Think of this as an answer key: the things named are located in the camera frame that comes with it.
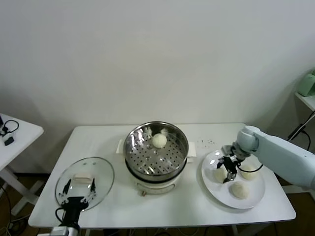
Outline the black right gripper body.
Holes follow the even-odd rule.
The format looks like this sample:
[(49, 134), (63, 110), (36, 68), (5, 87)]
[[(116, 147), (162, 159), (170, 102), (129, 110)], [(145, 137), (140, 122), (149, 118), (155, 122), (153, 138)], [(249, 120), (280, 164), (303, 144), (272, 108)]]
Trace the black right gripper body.
[(228, 173), (236, 174), (237, 173), (237, 164), (235, 164), (229, 156), (224, 156), (224, 166)]

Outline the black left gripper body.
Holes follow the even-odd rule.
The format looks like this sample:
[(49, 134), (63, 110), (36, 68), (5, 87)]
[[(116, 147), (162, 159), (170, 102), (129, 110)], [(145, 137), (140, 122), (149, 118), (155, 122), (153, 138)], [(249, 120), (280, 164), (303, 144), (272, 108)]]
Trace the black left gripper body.
[(85, 197), (69, 197), (66, 202), (62, 204), (62, 209), (65, 214), (63, 217), (64, 223), (78, 223), (79, 216), (82, 210), (89, 206)]

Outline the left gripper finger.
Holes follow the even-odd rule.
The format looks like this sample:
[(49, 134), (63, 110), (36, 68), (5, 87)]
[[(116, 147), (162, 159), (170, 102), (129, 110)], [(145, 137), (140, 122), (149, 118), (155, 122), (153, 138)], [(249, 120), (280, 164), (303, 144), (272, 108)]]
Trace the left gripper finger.
[(67, 200), (67, 194), (70, 188), (70, 184), (71, 184), (71, 179), (68, 180), (68, 182), (64, 185), (63, 190), (61, 193), (58, 194), (59, 198), (60, 198), (60, 204), (65, 204), (66, 200)]
[(96, 197), (96, 185), (95, 178), (93, 178), (92, 183), (89, 185), (89, 191), (87, 195), (84, 197), (83, 202), (88, 203)]

